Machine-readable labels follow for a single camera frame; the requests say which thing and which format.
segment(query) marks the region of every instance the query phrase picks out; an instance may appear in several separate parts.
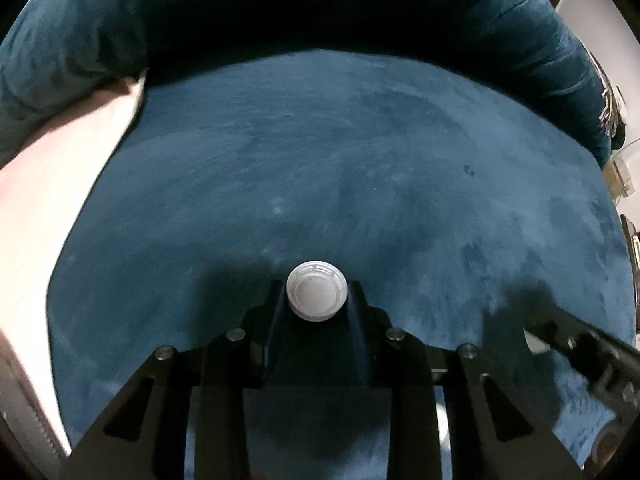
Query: black object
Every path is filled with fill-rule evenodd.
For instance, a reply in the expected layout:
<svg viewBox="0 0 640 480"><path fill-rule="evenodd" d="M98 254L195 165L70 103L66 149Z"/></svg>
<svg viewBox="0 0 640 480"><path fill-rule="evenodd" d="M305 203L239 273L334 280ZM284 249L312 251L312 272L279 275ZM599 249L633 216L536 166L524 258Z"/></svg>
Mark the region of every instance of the black object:
<svg viewBox="0 0 640 480"><path fill-rule="evenodd" d="M476 346L453 352L423 345L369 306L357 282L349 283L344 309L358 380L366 388L393 391L389 479L442 477L434 384L443 386L446 397L456 480L583 478L551 430ZM242 389L268 387L291 316L284 285L274 282L264 305L206 348L157 349L84 435L63 464L61 480L183 478L190 392L198 384L203 399L196 479L248 480ZM612 389L602 380L613 367L616 381L632 377L635 384L640 358L633 349L557 308L536 310L527 329L564 352L591 381L594 395L633 416L633 403L621 400L628 389L618 382ZM636 477L630 461L640 449L639 433L636 422L599 478Z"/></svg>

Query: blue fabric patch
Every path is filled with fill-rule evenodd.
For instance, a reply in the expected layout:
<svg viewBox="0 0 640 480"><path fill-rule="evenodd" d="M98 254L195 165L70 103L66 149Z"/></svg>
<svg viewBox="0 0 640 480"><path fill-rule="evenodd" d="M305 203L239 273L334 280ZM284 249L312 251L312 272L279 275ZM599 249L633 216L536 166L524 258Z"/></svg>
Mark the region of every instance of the blue fabric patch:
<svg viewBox="0 0 640 480"><path fill-rule="evenodd" d="M56 265L47 319L73 443L154 348L205 344L272 279L320 259L424 342L482 346L583 461L610 414L566 360L530 354L522 321L554 301L634 335L626 244L589 152L422 62L319 51L216 63L150 72L139 123ZM315 350L300 349L300 366L318 364ZM284 400L248 400L255 470L385 477L385 399L285 398L300 410L292 426Z"/></svg>
<svg viewBox="0 0 640 480"><path fill-rule="evenodd" d="M609 157L602 84L547 0L31 0L0 45L0 166L45 120L162 53L293 37L446 60Z"/></svg>

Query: plastic cap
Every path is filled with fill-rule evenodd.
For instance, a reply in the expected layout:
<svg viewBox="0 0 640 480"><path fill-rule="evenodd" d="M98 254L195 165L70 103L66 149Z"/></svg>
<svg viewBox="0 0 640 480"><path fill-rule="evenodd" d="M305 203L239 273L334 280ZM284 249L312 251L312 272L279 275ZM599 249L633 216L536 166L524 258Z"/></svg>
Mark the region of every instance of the plastic cap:
<svg viewBox="0 0 640 480"><path fill-rule="evenodd" d="M305 262L287 278L291 309L307 321L324 321L334 316L347 299L347 280L326 262Z"/></svg>

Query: white wall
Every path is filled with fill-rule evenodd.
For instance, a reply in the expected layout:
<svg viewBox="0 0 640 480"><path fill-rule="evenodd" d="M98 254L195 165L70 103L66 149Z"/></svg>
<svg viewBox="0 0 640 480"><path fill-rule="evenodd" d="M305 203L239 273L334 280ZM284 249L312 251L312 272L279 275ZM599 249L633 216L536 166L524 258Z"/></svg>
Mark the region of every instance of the white wall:
<svg viewBox="0 0 640 480"><path fill-rule="evenodd" d="M561 0L558 13L620 87L628 112L625 146L629 146L640 139L640 44L611 0ZM618 212L640 226L640 142L618 153L636 188L620 199Z"/></svg>

